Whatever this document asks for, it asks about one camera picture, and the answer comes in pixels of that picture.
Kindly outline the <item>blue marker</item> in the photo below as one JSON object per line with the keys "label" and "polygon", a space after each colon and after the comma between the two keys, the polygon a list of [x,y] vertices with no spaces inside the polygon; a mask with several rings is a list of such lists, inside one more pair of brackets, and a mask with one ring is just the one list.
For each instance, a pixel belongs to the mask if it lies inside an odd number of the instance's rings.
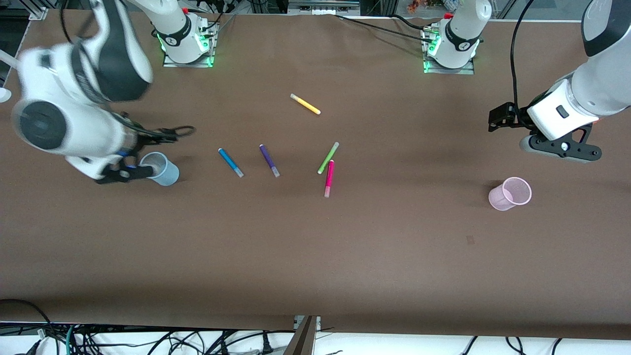
{"label": "blue marker", "polygon": [[243,178],[244,177],[244,173],[241,171],[241,169],[239,168],[239,166],[237,166],[236,162],[234,161],[234,159],[232,159],[232,157],[230,157],[230,155],[228,154],[228,152],[226,150],[224,150],[223,148],[219,148],[218,149],[218,153],[219,155],[223,158],[223,160],[228,164],[228,166],[240,177]]}

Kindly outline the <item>translucent blue cup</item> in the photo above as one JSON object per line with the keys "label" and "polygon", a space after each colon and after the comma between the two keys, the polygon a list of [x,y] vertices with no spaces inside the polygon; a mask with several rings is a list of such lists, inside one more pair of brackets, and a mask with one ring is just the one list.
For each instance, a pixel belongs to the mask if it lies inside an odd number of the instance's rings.
{"label": "translucent blue cup", "polygon": [[179,178],[178,166],[171,162],[167,156],[159,151],[152,151],[140,160],[140,167],[151,168],[148,179],[161,186],[171,186]]}

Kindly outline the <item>translucent pink cup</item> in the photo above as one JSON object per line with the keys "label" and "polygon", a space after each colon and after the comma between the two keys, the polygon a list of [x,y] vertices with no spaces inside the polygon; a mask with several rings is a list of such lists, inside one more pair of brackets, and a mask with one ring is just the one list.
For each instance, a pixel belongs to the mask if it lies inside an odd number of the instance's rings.
{"label": "translucent pink cup", "polygon": [[516,206],[525,205],[531,198],[532,189],[529,183],[520,177],[507,178],[493,188],[488,195],[491,206],[502,212]]}

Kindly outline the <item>purple marker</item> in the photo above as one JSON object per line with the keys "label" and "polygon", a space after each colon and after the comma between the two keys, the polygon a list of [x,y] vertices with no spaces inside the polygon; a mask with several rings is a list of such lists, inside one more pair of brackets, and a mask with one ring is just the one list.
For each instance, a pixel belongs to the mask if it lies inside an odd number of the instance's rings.
{"label": "purple marker", "polygon": [[268,167],[271,169],[273,175],[276,178],[279,178],[281,176],[280,172],[277,169],[277,166],[275,165],[275,163],[273,162],[273,160],[271,159],[271,155],[268,152],[266,146],[264,144],[260,144],[259,145],[259,150],[262,154],[262,157],[264,158],[264,160],[266,161],[266,164],[268,164]]}

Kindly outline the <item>yellow marker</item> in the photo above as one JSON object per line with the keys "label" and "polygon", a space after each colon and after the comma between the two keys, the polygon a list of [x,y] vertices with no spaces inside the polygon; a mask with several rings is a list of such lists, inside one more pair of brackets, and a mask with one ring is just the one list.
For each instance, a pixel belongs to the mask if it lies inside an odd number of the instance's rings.
{"label": "yellow marker", "polygon": [[311,111],[312,113],[314,113],[316,115],[320,115],[321,114],[321,110],[320,109],[316,108],[313,104],[310,104],[309,102],[305,101],[304,99],[298,97],[298,95],[290,94],[290,98],[293,99],[296,103],[299,103],[304,108],[306,108],[309,111]]}

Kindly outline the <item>green marker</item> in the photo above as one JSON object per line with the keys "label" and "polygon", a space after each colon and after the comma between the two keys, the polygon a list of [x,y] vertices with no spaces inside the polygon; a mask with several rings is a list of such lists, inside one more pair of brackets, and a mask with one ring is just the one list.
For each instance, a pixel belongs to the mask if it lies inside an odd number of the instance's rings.
{"label": "green marker", "polygon": [[317,170],[318,175],[321,175],[324,172],[324,169],[326,168],[329,161],[333,159],[334,153],[338,150],[339,146],[340,146],[339,142],[334,142],[333,146],[331,146],[322,164],[320,164],[320,166],[318,167],[318,170]]}

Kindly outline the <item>brown table cover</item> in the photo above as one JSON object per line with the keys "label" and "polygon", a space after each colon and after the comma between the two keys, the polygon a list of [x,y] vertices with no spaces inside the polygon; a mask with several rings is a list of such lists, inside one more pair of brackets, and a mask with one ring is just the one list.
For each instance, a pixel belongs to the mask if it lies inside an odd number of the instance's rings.
{"label": "brown table cover", "polygon": [[[512,23],[485,27],[475,74],[445,75],[423,72],[412,39],[255,14],[223,28],[213,68],[165,68],[132,18],[155,81],[113,108],[197,128],[156,148],[180,178],[98,185],[25,144],[12,73],[0,298],[58,322],[289,329],[318,315],[336,332],[631,339],[631,109],[594,125],[602,157],[587,164],[522,151],[527,130],[488,132],[512,96]],[[497,211],[489,192],[509,177],[532,198]]]}

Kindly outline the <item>brown support beam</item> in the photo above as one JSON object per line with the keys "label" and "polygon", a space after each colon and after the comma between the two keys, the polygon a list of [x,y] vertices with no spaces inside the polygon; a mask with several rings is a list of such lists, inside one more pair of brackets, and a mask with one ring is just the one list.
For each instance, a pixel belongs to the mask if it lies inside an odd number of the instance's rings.
{"label": "brown support beam", "polygon": [[282,355],[313,355],[314,342],[321,330],[320,316],[295,316],[297,329]]}

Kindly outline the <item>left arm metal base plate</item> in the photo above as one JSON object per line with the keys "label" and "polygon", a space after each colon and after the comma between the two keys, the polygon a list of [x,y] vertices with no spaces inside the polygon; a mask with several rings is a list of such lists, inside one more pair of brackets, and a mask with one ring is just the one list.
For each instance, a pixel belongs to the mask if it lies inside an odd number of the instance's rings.
{"label": "left arm metal base plate", "polygon": [[475,73],[473,58],[480,40],[452,43],[443,37],[443,28],[437,23],[420,30],[421,37],[429,42],[422,44],[423,71],[436,74],[472,75]]}

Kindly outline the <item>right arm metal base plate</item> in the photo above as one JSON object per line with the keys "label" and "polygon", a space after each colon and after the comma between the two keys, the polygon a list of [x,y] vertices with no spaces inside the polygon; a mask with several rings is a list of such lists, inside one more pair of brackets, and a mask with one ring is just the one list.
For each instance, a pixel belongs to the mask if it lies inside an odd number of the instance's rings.
{"label": "right arm metal base plate", "polygon": [[216,53],[216,46],[218,42],[218,30],[217,25],[211,26],[209,29],[205,29],[200,34],[195,34],[195,45],[185,46],[185,49],[189,49],[189,52],[198,54],[199,56],[189,61],[188,63],[179,63],[174,61],[171,56],[167,54],[167,50],[164,46],[161,49],[164,51],[163,67],[171,68],[212,68],[214,65],[214,57]]}

